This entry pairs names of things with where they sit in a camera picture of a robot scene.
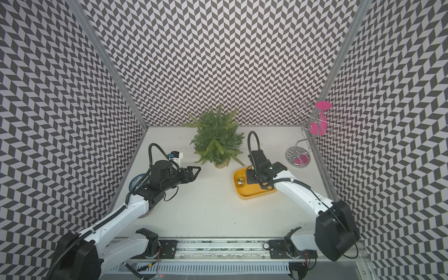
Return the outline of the yellow plastic tray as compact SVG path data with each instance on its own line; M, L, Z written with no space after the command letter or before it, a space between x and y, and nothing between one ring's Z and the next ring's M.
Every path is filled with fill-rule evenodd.
M251 166L247 168L241 168L234 172L233 174L233 182L238 196L243 200L249 200L252 198L257 198L261 196L266 196L268 194L276 193L277 190L262 189L258 184L248 184L246 170L252 170ZM243 186L239 186L237 180L243 179L245 184Z

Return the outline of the left aluminium corner post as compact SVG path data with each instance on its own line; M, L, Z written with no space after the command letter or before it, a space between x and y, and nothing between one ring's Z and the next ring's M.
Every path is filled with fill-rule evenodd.
M84 10L81 7L80 2L76 0L66 0L65 2L68 5L71 12L73 13L73 15L75 16L78 23L80 24L82 30L85 32L94 50L97 52L100 60L102 61L103 65L105 66L110 76L112 77L112 80L117 85L123 99L126 101L126 104L129 106L130 110L133 112L140 125L143 126L143 129L147 130L148 126L146 124L143 115L141 114L138 106L136 105L132 95L129 93L122 78L120 77L119 72L117 71L115 65L113 64L98 34L92 27L90 20L84 13Z

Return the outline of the gold shiny ball ornament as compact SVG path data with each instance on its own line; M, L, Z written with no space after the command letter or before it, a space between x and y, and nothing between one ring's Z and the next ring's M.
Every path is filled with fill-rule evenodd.
M238 178L237 182L239 186L243 186L245 184L245 181L242 178Z

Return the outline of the right aluminium corner post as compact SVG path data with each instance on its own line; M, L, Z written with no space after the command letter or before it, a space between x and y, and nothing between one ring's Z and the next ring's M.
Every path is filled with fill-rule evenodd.
M337 78L337 75L343 66L343 63L351 49L351 46L359 32L359 29L362 27L362 23L364 18L367 15L367 12L372 4L372 0L362 0L359 3L358 10L353 18L352 23L349 26L348 32L343 40L341 48L336 56L335 62L331 68L331 71L328 75L328 78L324 84L322 91L320 92L317 101L325 101L329 95L329 92Z

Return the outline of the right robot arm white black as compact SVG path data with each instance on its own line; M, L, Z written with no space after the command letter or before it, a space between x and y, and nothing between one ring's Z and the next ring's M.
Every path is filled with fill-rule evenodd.
M285 237L288 254L297 258L307 250L320 251L331 261L340 259L360 239L350 206L343 200L332 201L299 181L280 162L271 163L264 152L254 150L248 156L253 169L248 178L262 189L272 187L295 203L311 217L308 227L296 227Z

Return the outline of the pink patterned small plate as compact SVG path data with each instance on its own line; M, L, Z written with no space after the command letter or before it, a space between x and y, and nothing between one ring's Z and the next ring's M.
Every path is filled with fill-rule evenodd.
M139 219L145 218L145 217L149 216L153 211L154 211L154 208L150 208L146 213L142 214L138 218Z

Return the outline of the pink plastic wine glass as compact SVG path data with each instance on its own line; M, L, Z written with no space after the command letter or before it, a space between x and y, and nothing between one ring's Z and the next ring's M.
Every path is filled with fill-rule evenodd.
M316 108L320 111L320 114L318 115L318 120L311 123L310 132L315 136L321 136L326 133L329 125L324 112L330 110L332 104L327 101L320 101L316 103Z

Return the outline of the aluminium corner post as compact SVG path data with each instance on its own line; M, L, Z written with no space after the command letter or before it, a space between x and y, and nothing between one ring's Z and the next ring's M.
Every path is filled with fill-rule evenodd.
M328 75L328 78L324 84L322 91L320 92L317 101L325 101L329 95L329 92L337 78L337 75L343 66L343 63L351 49L351 46L359 32L359 29L362 27L362 23L364 18L367 15L367 12L372 4L372 0L362 0L359 3L358 10L353 18L352 23L349 26L348 32L343 40L341 48L336 56L335 62L331 68L331 71Z
M80 24L82 30L85 32L94 50L97 52L100 60L102 61L103 65L105 66L110 76L112 77L112 80L117 85L123 99L126 101L126 104L129 106L130 110L133 112L140 125L143 126L143 129L147 130L148 126L146 124L143 115L141 114L138 106L136 105L132 95L129 93L122 78L120 77L119 72L117 71L115 65L113 64L98 34L92 27L90 20L84 13L84 10L81 7L80 2L76 0L66 0L65 2L68 5L71 12L73 13L73 15L75 16L78 23Z

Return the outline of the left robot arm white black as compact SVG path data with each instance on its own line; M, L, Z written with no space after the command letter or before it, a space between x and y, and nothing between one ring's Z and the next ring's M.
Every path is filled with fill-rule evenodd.
M124 204L79 233L67 233L58 242L47 272L48 280L98 280L134 256L158 253L157 234L145 228L112 244L112 240L139 217L148 213L167 190L196 180L201 168L181 168L168 159L154 163L135 183Z

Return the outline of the small green christmas tree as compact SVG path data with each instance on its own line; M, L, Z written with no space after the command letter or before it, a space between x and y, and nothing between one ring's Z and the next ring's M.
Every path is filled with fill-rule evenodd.
M237 109L225 113L222 106L218 106L200 117L191 115L191 121L181 125L197 130L190 144L199 156L198 163L212 163L217 168L227 167L231 161L244 165L239 155L242 154L240 148L245 136L238 132L237 114Z

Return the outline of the blue patterned small plate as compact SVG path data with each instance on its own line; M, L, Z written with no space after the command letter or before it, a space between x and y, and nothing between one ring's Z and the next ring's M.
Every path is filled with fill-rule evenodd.
M146 179L147 175L146 174L140 174L135 176L130 184L129 184L129 191L132 192L134 189L138 189L139 187L142 186L142 183L144 182L144 180Z

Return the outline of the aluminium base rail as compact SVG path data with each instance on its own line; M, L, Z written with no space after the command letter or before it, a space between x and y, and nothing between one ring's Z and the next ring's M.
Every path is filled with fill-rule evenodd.
M156 256L135 256L119 262L109 273L132 271L150 278L168 275L296 275L321 268L353 268L368 278L368 257L362 245L349 250L338 261L320 251L290 257L279 238L161 238Z

